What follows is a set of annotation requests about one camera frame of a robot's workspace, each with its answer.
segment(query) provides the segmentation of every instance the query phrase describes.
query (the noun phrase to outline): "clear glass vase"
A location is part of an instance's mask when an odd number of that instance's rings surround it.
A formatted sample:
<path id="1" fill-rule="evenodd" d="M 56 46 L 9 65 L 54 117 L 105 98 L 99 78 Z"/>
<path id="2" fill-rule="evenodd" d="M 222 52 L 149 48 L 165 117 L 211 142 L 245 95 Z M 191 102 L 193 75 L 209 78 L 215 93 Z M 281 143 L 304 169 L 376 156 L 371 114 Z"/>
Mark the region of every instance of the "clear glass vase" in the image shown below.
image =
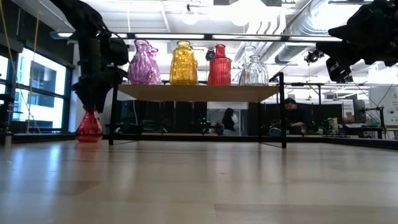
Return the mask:
<path id="1" fill-rule="evenodd" d="M 195 56 L 190 48 L 191 43 L 186 40 L 177 42 L 178 47 L 173 51 L 173 60 L 170 69 L 170 84 L 196 85 Z"/>
<path id="2" fill-rule="evenodd" d="M 135 40 L 136 54 L 131 61 L 127 75 L 131 84 L 150 84 L 152 67 L 150 64 L 148 49 L 152 47 L 146 40 Z"/>
<path id="3" fill-rule="evenodd" d="M 268 85 L 268 69 L 260 62 L 260 55 L 250 56 L 250 64 L 244 73 L 244 84 Z"/>
<path id="4" fill-rule="evenodd" d="M 254 55 L 256 48 L 254 46 L 247 46 L 244 49 L 244 62 L 241 76 L 239 77 L 239 85 L 245 85 L 244 78 L 246 77 L 246 68 L 250 65 L 250 56 Z"/>
<path id="5" fill-rule="evenodd" d="M 231 85 L 231 59 L 225 57 L 225 45 L 216 46 L 216 56 L 210 60 L 209 85 Z"/>
<path id="6" fill-rule="evenodd" d="M 86 114 L 76 130 L 76 139 L 80 142 L 98 142 L 102 139 L 102 127 L 96 109 L 83 108 Z"/>
<path id="7" fill-rule="evenodd" d="M 151 80 L 150 80 L 151 85 L 161 85 L 162 84 L 162 79 L 160 78 L 159 66 L 156 62 L 156 55 L 157 55 L 158 51 L 159 50 L 157 48 L 152 47 L 149 52 L 149 61 L 150 61 L 150 65 L 152 67 Z"/>

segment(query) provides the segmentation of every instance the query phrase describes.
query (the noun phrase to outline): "wooden floor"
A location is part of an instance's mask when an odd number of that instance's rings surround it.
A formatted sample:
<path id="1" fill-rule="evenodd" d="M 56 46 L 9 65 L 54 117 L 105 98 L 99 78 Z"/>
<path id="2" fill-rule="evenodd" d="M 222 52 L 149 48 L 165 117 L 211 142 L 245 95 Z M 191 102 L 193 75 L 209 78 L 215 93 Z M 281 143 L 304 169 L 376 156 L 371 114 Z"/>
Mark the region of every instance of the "wooden floor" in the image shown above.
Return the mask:
<path id="1" fill-rule="evenodd" d="M 398 152 L 74 141 L 0 150 L 0 223 L 398 223 Z"/>

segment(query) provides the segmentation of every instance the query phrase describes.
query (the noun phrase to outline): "person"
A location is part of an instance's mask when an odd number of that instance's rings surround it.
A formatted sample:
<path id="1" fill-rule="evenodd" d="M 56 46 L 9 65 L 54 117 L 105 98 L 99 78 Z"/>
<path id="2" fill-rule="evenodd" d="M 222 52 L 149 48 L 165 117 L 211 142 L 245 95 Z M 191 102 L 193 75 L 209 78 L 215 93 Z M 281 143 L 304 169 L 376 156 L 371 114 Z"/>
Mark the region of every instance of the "person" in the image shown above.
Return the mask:
<path id="1" fill-rule="evenodd" d="M 306 126 L 305 111 L 302 110 L 293 98 L 285 100 L 287 126 L 292 134 L 301 134 L 301 127 Z"/>
<path id="2" fill-rule="evenodd" d="M 234 110 L 232 108 L 227 108 L 224 112 L 223 116 L 223 126 L 224 126 L 224 132 L 223 135 L 234 135 L 235 130 L 235 122 L 233 121 L 234 119 Z"/>

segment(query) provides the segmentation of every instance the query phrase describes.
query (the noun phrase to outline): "pink glass vase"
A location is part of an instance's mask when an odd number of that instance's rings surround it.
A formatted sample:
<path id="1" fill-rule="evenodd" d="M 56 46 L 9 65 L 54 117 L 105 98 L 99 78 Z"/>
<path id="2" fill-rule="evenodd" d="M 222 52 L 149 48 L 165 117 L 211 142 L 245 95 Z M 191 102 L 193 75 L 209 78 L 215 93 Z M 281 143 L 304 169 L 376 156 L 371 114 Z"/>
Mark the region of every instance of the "pink glass vase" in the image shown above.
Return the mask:
<path id="1" fill-rule="evenodd" d="M 148 56 L 148 49 L 152 48 L 146 40 L 135 40 L 136 54 L 131 61 L 127 75 L 131 84 L 149 84 L 152 67 Z"/>
<path id="2" fill-rule="evenodd" d="M 231 62 L 225 57 L 225 45 L 217 45 L 216 56 L 210 60 L 208 85 L 231 85 Z"/>
<path id="3" fill-rule="evenodd" d="M 87 109 L 77 131 L 76 139 L 80 142 L 98 142 L 102 139 L 102 127 L 96 115 L 96 109 Z"/>
<path id="4" fill-rule="evenodd" d="M 151 48 L 150 52 L 149 52 L 149 62 L 150 65 L 152 67 L 152 76 L 151 76 L 151 80 L 150 80 L 150 84 L 152 85 L 161 85 L 162 84 L 162 79 L 160 78 L 160 70 L 159 70 L 159 66 L 156 62 L 156 55 L 158 53 L 158 49 L 153 47 Z"/>

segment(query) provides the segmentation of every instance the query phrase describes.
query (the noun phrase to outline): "man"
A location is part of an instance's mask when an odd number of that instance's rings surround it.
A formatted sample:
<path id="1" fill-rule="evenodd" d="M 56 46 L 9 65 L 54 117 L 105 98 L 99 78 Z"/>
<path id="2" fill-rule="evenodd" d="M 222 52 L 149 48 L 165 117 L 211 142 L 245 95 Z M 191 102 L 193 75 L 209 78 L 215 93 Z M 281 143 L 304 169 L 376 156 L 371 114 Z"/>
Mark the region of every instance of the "man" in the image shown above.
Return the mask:
<path id="1" fill-rule="evenodd" d="M 286 118 L 291 134 L 301 134 L 301 127 L 306 125 L 305 111 L 301 110 L 293 98 L 285 100 Z"/>

